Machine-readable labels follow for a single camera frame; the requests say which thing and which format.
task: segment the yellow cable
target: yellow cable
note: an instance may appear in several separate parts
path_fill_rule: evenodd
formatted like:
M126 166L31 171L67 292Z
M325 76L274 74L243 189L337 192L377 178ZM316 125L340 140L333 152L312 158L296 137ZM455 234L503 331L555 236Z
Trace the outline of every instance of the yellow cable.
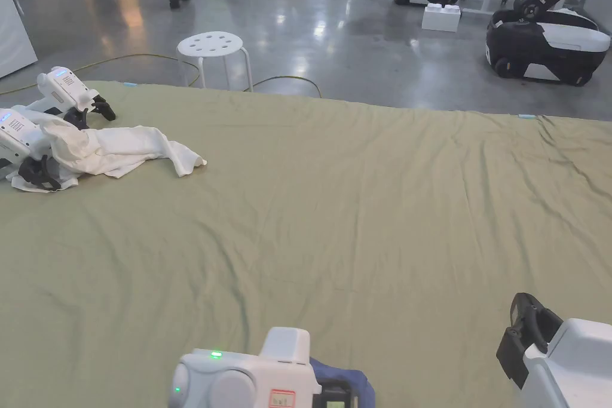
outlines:
M79 72L80 70L84 70L84 69L88 69L88 68L92 68L94 66L98 66L101 65L101 63L104 62L110 62L111 60L116 60L116 59L123 59L124 57L134 57L134 56L152 56L152 57L163 57L165 59L172 59L172 60L178 60L175 57L172 56L164 56L163 54L152 54L152 53L133 53L133 54L126 54L124 56L116 56L116 57L111 57L110 59L104 59L104 60L100 60L98 62L94 62L91 63L90 65L87 66L83 66L81 68L78 68L76 70L73 70L73 72ZM191 62L185 62L186 65L192 66L195 70L198 70L198 67L194 66ZM195 80L193 80L192 82L189 83L189 86L191 86L192 84L194 84L196 81L198 81L200 77L200 73L198 71L198 76L195 78ZM17 89L11 89L11 91L6 91L4 93L0 93L0 96L5 96L6 94L11 94L11 93L17 93L18 91L22 91L23 89L28 89L28 88L32 88L36 86L36 83L28 85L28 86L24 86L23 88L17 88Z
M172 60L178 60L175 57L172 56L164 56L163 54L153 54L153 53L133 53L133 54L125 54L124 56L116 56L116 57L111 57L110 59L104 59L104 60L100 60L98 62L94 62L91 63L90 65L87 66L83 66L81 68L78 68L76 70L73 70L73 72L77 73L80 70L84 70L84 69L88 69L88 68L92 68L94 66L98 66L101 65L101 63L104 62L110 62L111 60L116 60L116 59L123 59L125 57L134 57L134 56L152 56L152 57L163 57L164 59L172 59ZM192 66L194 69L198 70L198 67L194 66L191 62L185 62L186 65ZM200 78L200 71L198 71L198 76L189 83L189 86L191 86L192 84L194 84L196 81L198 81L198 79ZM253 87L257 86L258 84L264 83L266 81L270 81L270 80L275 80L275 79L279 79L279 78L294 78L294 79L298 79L298 80L304 80L304 81L308 81L309 83L312 83L314 85L314 87L316 88L316 91L319 93L319 97L322 99L323 95L321 94L321 90L319 88L319 86L312 80L309 80L308 78L305 78L303 76L295 76L295 75L279 75L279 76L272 76L270 78L266 78L265 80L261 80L258 81L257 83L253 84ZM11 93L17 93L18 91L22 91L23 89L28 89L31 87L36 86L36 83L31 84L29 86L24 86L22 88L17 88L17 89L11 89L10 91L5 91L4 93L0 93L0 96L5 96L7 94L11 94Z

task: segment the white box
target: white box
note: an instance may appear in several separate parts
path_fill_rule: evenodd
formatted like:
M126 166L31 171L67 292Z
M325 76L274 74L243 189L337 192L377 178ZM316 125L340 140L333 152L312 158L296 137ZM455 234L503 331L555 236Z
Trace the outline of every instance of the white box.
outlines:
M456 32L461 18L461 10L458 5L446 5L442 8L440 4L428 4L423 14L423 29L444 30Z

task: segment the green sheet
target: green sheet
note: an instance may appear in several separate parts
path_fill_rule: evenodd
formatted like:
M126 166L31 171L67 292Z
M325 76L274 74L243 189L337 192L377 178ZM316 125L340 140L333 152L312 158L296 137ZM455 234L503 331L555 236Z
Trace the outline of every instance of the green sheet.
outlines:
M513 407L518 291L612 322L612 125L91 82L206 168L0 185L0 406L164 407L195 347L301 327L379 407Z

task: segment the concrete floor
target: concrete floor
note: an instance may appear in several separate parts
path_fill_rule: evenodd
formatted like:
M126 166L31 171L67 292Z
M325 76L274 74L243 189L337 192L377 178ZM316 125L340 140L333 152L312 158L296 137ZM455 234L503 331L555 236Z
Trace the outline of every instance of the concrete floor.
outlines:
M225 30L243 38L255 81L298 75L323 96L369 104L491 113L536 113L612 120L607 59L583 88L497 77L484 58L486 18L464 16L457 33L422 30L423 8L392 0L21 0L39 62L0 79L0 93L31 84L52 66L78 69L130 53L174 56L188 35ZM240 57L230 56L232 88L246 87ZM224 88L220 60L206 62L207 83ZM190 75L195 70L188 69ZM83 70L82 79L181 84L177 64L131 57ZM257 91L316 96L307 82L275 80ZM0 106L37 99L31 88L0 96Z

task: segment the white towel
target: white towel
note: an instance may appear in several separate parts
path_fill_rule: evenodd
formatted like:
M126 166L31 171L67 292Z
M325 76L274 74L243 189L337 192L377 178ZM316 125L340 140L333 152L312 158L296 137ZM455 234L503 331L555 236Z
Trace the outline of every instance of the white towel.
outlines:
M179 177L194 172L206 161L178 142L169 141L159 129L145 126L135 128L85 129L79 131L72 124L46 113L32 112L15 106L27 119L38 123L49 138L53 159L57 161L61 189L78 185L83 173L123 177L148 159L170 158ZM26 192L47 192L36 188L13 172L7 176L15 188Z

